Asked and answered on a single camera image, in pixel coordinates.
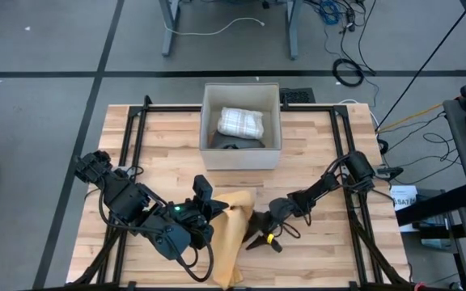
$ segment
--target folded cloth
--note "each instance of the folded cloth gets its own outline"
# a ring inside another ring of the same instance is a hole
[[[236,267],[236,257],[248,230],[255,196],[247,191],[239,191],[215,196],[214,200],[230,205],[229,209],[224,210],[210,222],[214,227],[214,235],[211,239],[214,269],[211,277],[222,289],[227,289],[243,280],[242,274]]]
[[[227,136],[215,131],[210,143],[211,149],[261,149],[265,145],[259,140],[248,140],[240,137]]]
[[[236,108],[222,108],[217,130],[233,137],[261,139],[264,135],[262,112]]]

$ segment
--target cardboard box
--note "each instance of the cardboard box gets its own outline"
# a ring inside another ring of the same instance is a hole
[[[222,108],[263,113],[263,149],[210,149],[209,144]],[[278,164],[282,151],[280,96],[277,83],[206,84],[201,109],[199,150],[208,170],[268,170]]]

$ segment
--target white towel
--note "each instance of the white towel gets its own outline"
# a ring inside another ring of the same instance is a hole
[[[261,139],[264,135],[262,116],[262,112],[223,108],[217,130],[233,137]]]

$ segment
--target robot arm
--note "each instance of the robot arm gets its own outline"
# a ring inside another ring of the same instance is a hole
[[[159,254],[166,259],[177,260],[193,279],[206,280],[209,274],[205,278],[197,278],[189,271],[191,266],[183,261],[181,254],[187,247],[207,247],[212,268],[210,241],[214,229],[209,222],[229,205],[211,200],[212,187],[202,175],[193,181],[196,195],[191,200],[187,198],[179,204],[166,202],[146,185],[133,183],[125,171],[112,171],[110,161],[103,151],[75,158],[75,175],[84,183],[93,183],[101,191],[99,211],[104,222],[132,235],[148,238]],[[118,223],[111,223],[105,217],[102,204],[109,208],[112,218]]]
[[[348,184],[339,183],[338,178],[341,175],[345,175]],[[285,223],[290,215],[304,217],[305,222],[310,225],[311,209],[316,206],[319,198],[341,187],[350,188],[356,192],[368,192],[375,186],[372,181],[374,177],[375,172],[362,152],[355,151],[336,159],[327,167],[321,178],[307,190],[292,192],[287,194],[287,198],[277,198],[271,201],[269,211],[265,213],[253,212],[244,241],[246,242],[258,231],[262,235],[248,246],[248,250],[269,244],[275,251],[282,251],[282,247],[275,239],[279,234],[273,233],[278,227],[286,230],[295,238],[300,237],[296,229]]]

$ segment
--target butcher block tabletop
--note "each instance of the butcher block tabletop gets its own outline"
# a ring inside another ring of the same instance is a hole
[[[127,113],[132,105],[110,105],[105,117],[99,150],[107,151],[113,165],[118,164]],[[355,147],[366,154],[372,165],[381,164],[379,147],[367,104],[347,105]],[[282,112],[282,154],[273,171],[207,171],[199,154],[200,112],[148,112],[139,166],[145,172],[136,182],[146,184],[164,200],[176,203],[193,197],[193,177],[203,174],[214,188],[214,195],[247,190],[256,195],[255,209],[268,210],[268,204],[289,192],[310,187],[337,157],[332,125],[327,112]],[[347,152],[341,118],[338,120],[344,152]],[[135,118],[126,165],[132,162],[138,128]],[[388,185],[376,180],[376,189],[389,193]],[[103,245],[106,225],[98,212],[98,192],[85,202],[73,257],[66,282],[81,276]],[[409,268],[392,202],[379,194],[368,193],[368,208],[375,241],[391,265],[404,278]],[[243,245],[237,265],[244,276],[238,286],[249,287],[346,287],[358,281],[350,226],[342,190],[318,200],[311,211],[312,224],[290,217],[286,222],[301,233],[300,239],[283,234],[278,241],[283,251],[269,246],[246,251]],[[216,287],[209,279],[192,280],[175,261],[164,259],[141,235],[128,234],[121,285],[136,281],[138,287]],[[362,244],[366,274],[373,281],[369,254]],[[193,250],[183,257],[193,261]],[[116,246],[110,255],[108,281],[112,278]],[[193,270],[204,276],[208,268],[206,249],[199,251]]]

